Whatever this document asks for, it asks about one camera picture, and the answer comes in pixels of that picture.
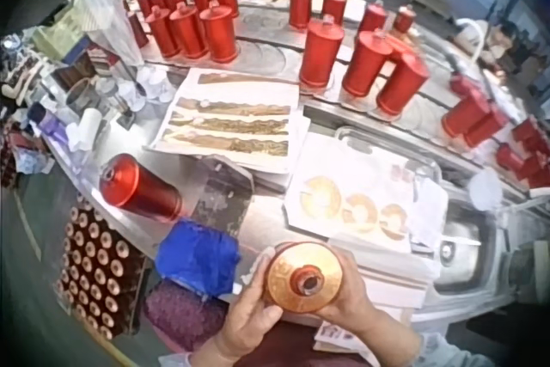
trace blue cloth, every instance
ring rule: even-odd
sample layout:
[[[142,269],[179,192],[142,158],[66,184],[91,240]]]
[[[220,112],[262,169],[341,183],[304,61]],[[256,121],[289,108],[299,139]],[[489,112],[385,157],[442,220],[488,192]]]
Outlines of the blue cloth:
[[[164,278],[217,297],[233,291],[235,269],[240,259],[235,238],[183,220],[161,242],[155,264]]]

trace sleeve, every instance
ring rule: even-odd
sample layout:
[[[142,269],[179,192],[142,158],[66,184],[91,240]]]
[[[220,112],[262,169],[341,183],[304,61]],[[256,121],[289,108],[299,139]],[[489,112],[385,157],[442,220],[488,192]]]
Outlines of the sleeve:
[[[487,357],[449,344],[441,334],[422,334],[420,355],[412,367],[495,367]]]

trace lid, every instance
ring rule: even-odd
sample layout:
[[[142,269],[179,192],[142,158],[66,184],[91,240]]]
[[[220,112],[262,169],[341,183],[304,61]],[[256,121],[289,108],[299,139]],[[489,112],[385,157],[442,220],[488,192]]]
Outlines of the lid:
[[[155,5],[151,8],[151,14],[145,18],[145,23],[152,23],[154,21],[164,19],[168,15],[170,15],[170,10],[161,9]]]
[[[389,56],[394,51],[394,48],[388,43],[386,37],[381,31],[360,32],[359,36],[357,37],[357,41],[361,43],[361,45],[381,55]]]
[[[334,24],[334,17],[329,14],[324,15],[322,21],[311,19],[308,23],[308,32],[313,32],[324,39],[337,41],[344,39],[345,34],[344,29]]]
[[[403,64],[406,64],[409,69],[416,72],[417,75],[425,78],[430,77],[430,72],[428,71],[428,67],[424,63],[424,60],[416,53],[404,52],[401,55],[401,62],[403,62]]]

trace plastic bag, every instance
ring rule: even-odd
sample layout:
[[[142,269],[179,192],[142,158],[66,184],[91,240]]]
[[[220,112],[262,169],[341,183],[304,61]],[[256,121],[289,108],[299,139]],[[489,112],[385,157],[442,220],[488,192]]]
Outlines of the plastic bag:
[[[144,64],[122,0],[75,0],[82,31],[131,66]]]

